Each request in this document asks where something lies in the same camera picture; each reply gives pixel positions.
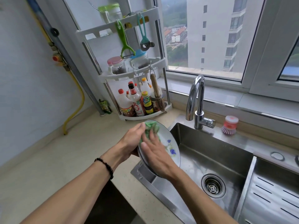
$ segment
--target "floral plate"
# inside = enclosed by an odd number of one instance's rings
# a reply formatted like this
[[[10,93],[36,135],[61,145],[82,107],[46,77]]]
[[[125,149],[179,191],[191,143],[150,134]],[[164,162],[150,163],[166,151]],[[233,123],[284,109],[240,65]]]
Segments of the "floral plate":
[[[181,165],[181,156],[180,156],[180,151],[178,149],[178,144],[176,143],[176,140],[170,133],[170,131],[161,123],[154,121],[154,120],[146,120],[146,122],[156,122],[157,126],[159,126],[159,131],[158,131],[158,136],[160,138],[161,143],[165,146],[165,150],[167,153],[171,156],[172,160],[174,163],[179,167]],[[140,144],[138,145],[138,154],[142,162],[145,164],[145,166],[148,167],[148,169],[157,175],[151,168],[148,163],[148,158],[144,154]]]

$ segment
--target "black beaded bracelet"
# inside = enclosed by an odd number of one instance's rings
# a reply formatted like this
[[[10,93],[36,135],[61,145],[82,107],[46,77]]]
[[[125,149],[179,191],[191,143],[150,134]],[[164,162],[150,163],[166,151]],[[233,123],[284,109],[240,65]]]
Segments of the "black beaded bracelet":
[[[96,159],[95,159],[95,162],[96,162],[97,160],[100,161],[100,162],[102,162],[103,164],[105,164],[107,170],[108,170],[109,173],[110,173],[110,180],[111,180],[111,179],[113,178],[113,170],[112,170],[112,168],[109,166],[108,163],[104,162],[101,158],[96,158]]]

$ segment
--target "high-rise building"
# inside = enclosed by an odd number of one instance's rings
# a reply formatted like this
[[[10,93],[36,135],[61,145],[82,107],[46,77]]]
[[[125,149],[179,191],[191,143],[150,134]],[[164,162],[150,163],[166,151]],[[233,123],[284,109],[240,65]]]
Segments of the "high-rise building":
[[[187,0],[188,67],[243,72],[264,0]]]

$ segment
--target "yellow pipe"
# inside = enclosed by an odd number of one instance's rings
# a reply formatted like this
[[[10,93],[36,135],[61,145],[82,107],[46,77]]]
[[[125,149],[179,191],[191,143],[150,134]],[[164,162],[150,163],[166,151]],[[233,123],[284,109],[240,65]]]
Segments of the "yellow pipe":
[[[83,107],[83,105],[84,105],[84,101],[85,101],[85,96],[84,96],[84,93],[83,93],[83,90],[82,90],[82,88],[81,88],[81,86],[79,85],[79,83],[77,82],[77,80],[76,80],[76,78],[75,78],[75,76],[73,75],[73,73],[71,72],[71,71],[68,71],[68,73],[69,73],[69,75],[72,77],[72,79],[74,80],[74,82],[75,82],[75,84],[76,84],[76,86],[78,87],[78,89],[80,90],[80,93],[81,93],[81,98],[82,98],[82,100],[81,100],[81,104],[80,104],[80,106],[76,109],[76,111],[74,111],[74,113],[73,114],[71,114],[68,118],[67,118],[67,120],[64,122],[64,124],[63,124],[63,127],[62,127],[62,130],[63,130],[63,134],[64,135],[67,135],[68,134],[68,132],[67,132],[67,130],[66,130],[66,125],[67,125],[67,123],[80,111],[80,109]]]
[[[41,25],[41,23],[39,22],[39,20],[36,18],[36,15],[34,14],[32,8],[29,6],[29,4],[27,3],[30,11],[31,11],[31,14],[33,16],[33,18],[35,19],[39,29],[41,30],[42,34],[44,35],[44,37],[46,38],[48,44],[51,44],[52,41],[49,37],[49,35],[46,33],[46,31],[44,30],[43,26]],[[75,82],[77,88],[80,90],[80,94],[81,94],[81,104],[80,106],[76,109],[76,111],[73,112],[73,114],[71,114],[67,119],[66,121],[64,122],[63,126],[62,126],[62,130],[63,130],[63,134],[64,135],[67,135],[68,132],[66,130],[66,125],[68,124],[68,122],[80,111],[80,109],[83,107],[84,105],[84,102],[85,102],[85,96],[84,96],[84,93],[83,93],[83,90],[81,88],[81,86],[79,85],[79,83],[77,82],[77,79],[75,78],[75,76],[73,75],[73,73],[71,71],[68,71],[69,75],[71,76],[71,78],[73,79],[73,81]]]

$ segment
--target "orange roof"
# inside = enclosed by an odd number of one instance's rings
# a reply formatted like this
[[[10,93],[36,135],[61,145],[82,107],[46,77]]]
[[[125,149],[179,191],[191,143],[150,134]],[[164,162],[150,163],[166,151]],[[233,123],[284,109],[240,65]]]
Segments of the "orange roof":
[[[175,33],[178,34],[178,35],[180,35],[185,29],[186,29],[186,27],[181,27]]]
[[[165,31],[164,31],[164,36],[166,36],[166,35],[169,34],[170,32],[171,32],[170,29],[165,30]]]

